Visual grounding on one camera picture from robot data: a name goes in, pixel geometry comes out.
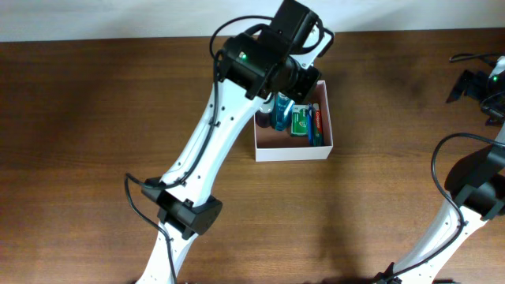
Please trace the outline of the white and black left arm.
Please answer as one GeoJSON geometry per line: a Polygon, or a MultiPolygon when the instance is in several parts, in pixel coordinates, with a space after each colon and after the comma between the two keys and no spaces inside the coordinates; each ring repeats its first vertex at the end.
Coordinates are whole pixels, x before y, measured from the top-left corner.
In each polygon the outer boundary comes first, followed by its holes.
{"type": "Polygon", "coordinates": [[[215,177],[234,141],[269,99],[285,95],[303,103],[320,72],[313,67],[332,40],[307,6],[284,1],[273,17],[226,40],[211,53],[213,87],[204,113],[183,152],[161,177],[139,185],[159,206],[157,240],[140,283],[175,283],[197,237],[219,216],[212,196],[215,177]]]}

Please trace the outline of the green soap bar pack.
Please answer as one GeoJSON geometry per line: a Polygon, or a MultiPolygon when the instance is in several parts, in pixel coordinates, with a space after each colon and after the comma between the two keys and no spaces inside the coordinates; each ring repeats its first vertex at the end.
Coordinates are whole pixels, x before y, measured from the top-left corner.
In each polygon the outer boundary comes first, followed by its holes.
{"type": "Polygon", "coordinates": [[[294,105],[291,116],[291,136],[308,136],[307,135],[307,105],[294,105]]]}

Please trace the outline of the teal mouthwash bottle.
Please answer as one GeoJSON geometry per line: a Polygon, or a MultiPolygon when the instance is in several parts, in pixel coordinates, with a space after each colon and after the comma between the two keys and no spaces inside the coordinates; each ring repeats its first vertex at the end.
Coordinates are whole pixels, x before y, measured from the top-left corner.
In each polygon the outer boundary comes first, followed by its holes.
{"type": "Polygon", "coordinates": [[[284,131],[290,125],[294,104],[292,99],[280,92],[275,95],[275,105],[271,115],[273,129],[284,131]]]}

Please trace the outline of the red and green toothpaste tube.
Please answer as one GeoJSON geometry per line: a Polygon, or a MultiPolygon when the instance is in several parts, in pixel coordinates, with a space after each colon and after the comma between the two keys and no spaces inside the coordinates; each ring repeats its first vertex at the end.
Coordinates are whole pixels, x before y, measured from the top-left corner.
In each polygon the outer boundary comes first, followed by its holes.
{"type": "Polygon", "coordinates": [[[312,105],[312,114],[313,145],[316,147],[324,146],[322,116],[318,103],[312,105]]]}

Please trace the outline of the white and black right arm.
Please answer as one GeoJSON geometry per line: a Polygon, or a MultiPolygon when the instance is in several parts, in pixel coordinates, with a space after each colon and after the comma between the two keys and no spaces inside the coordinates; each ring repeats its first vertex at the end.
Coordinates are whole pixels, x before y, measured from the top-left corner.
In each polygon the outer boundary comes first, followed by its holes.
{"type": "MultiPolygon", "coordinates": [[[[478,101],[487,115],[487,125],[504,127],[504,55],[502,53],[456,54],[450,62],[477,59],[490,73],[464,71],[447,98],[452,103],[463,96],[478,101]]],[[[375,283],[434,283],[436,276],[462,243],[488,221],[504,214],[504,132],[494,139],[472,133],[444,137],[432,153],[431,175],[444,202],[419,242],[403,258],[375,276],[375,283]],[[467,138],[484,148],[458,160],[440,183],[436,159],[441,147],[453,139],[467,138]]]]}

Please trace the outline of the white open cardboard box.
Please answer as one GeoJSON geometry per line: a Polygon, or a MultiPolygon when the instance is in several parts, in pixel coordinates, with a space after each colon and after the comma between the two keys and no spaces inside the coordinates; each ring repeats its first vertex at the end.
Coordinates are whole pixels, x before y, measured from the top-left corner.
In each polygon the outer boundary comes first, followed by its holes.
{"type": "Polygon", "coordinates": [[[293,105],[286,118],[255,116],[254,131],[257,162],[327,159],[333,136],[326,82],[320,80],[309,102],[293,105]]]}

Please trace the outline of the blue disposable razor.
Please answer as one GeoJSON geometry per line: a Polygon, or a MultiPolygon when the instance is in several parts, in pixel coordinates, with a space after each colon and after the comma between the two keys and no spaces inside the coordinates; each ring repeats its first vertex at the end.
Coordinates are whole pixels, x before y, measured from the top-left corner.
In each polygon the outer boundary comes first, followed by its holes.
{"type": "Polygon", "coordinates": [[[314,146],[314,138],[313,138],[313,126],[312,126],[312,104],[309,103],[307,105],[307,111],[306,111],[306,118],[307,118],[307,135],[308,135],[308,139],[309,139],[309,145],[311,147],[314,146]]]}

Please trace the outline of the clear foam soap pump bottle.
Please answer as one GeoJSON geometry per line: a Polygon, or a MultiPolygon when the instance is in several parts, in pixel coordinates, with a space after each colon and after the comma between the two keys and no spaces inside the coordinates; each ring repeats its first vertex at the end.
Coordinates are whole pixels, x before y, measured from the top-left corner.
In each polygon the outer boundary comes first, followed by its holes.
{"type": "Polygon", "coordinates": [[[268,128],[271,126],[271,116],[275,108],[275,95],[270,94],[268,99],[260,106],[259,110],[255,113],[255,122],[261,128],[268,128]]]}

